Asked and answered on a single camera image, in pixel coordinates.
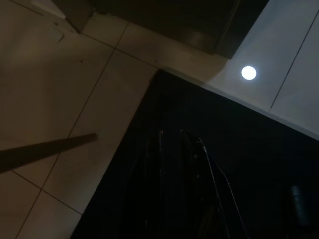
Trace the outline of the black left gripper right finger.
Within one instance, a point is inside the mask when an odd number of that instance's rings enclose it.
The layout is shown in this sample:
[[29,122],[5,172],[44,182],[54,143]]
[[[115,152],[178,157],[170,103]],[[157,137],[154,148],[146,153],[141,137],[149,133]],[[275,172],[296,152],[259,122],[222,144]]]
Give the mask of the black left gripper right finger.
[[207,150],[201,139],[182,129],[181,161],[194,239],[229,239],[230,233],[212,172]]

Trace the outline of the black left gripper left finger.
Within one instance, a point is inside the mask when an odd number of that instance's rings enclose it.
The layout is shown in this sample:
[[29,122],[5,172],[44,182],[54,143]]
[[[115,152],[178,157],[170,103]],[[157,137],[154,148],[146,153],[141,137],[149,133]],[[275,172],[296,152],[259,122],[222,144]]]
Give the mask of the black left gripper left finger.
[[162,221],[163,131],[152,133],[129,177],[119,236],[159,239]]

